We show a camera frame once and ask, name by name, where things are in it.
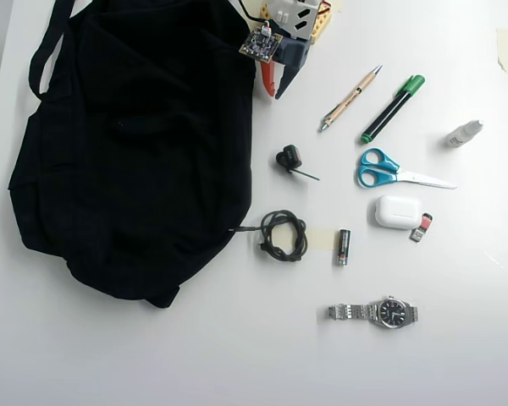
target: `black cable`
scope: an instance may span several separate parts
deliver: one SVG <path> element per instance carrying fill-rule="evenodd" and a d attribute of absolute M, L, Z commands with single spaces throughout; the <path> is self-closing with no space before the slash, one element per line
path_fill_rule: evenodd
<path fill-rule="evenodd" d="M 326 9 L 322 10 L 322 11 L 319 11 L 318 12 L 318 15 L 322 15 L 322 14 L 326 14 L 329 12 L 329 10 L 331 10 L 331 3 L 328 3 L 326 1 L 322 1 L 320 3 L 320 7 L 322 7 L 322 4 L 325 4 L 326 6 L 328 6 Z"/>
<path fill-rule="evenodd" d="M 268 21 L 266 19 L 257 19 L 256 17 L 252 17 L 250 14 L 248 14 L 248 11 L 246 11 L 245 4 L 243 4 L 243 0 L 239 0 L 239 4 L 241 8 L 243 8 L 243 11 L 245 12 L 245 15 L 248 19 L 251 19 L 252 21 L 256 21 L 258 23 L 267 23 Z"/>
<path fill-rule="evenodd" d="M 281 224 L 290 222 L 297 233 L 294 242 L 294 250 L 286 254 L 280 247 L 273 245 L 273 229 Z M 288 210 L 271 211 L 266 214 L 262 219 L 262 224 L 259 227 L 237 227 L 231 228 L 230 231 L 243 232 L 243 231 L 262 231 L 263 243 L 260 244 L 262 251 L 270 254 L 275 260 L 283 262 L 296 262 L 300 261 L 301 257 L 306 253 L 306 224 L 300 218 L 297 218 L 294 213 Z"/>

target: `watch face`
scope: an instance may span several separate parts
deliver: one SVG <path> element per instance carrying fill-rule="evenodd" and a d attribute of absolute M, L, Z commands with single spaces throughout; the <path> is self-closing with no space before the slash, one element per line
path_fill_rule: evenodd
<path fill-rule="evenodd" d="M 388 299 L 380 305 L 380 320 L 389 328 L 405 324 L 406 308 L 399 300 Z"/>

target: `small white bottle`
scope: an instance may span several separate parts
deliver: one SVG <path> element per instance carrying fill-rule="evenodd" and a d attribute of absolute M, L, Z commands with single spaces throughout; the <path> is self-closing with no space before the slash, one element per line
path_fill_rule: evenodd
<path fill-rule="evenodd" d="M 451 133 L 446 135 L 444 143 L 447 146 L 457 148 L 474 138 L 474 135 L 482 131 L 482 128 L 483 121 L 473 120 L 470 123 L 463 124 L 461 127 L 457 127 Z"/>

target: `bag handle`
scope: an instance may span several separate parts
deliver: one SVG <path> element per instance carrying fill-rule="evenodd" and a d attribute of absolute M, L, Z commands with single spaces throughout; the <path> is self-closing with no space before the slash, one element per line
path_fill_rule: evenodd
<path fill-rule="evenodd" d="M 74 9 L 74 3 L 75 0 L 55 0 L 47 31 L 45 31 L 41 44 L 30 61 L 28 83 L 36 97 L 40 100 L 42 98 L 40 85 L 43 69 L 66 29 L 69 17 Z"/>

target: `wristwatch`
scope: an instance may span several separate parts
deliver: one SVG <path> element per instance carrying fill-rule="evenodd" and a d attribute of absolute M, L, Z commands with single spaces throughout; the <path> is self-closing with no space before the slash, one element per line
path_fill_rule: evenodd
<path fill-rule="evenodd" d="M 387 327 L 401 328 L 417 321 L 417 308 L 388 296 L 371 304 L 336 304 L 329 307 L 333 320 L 359 319 Z"/>

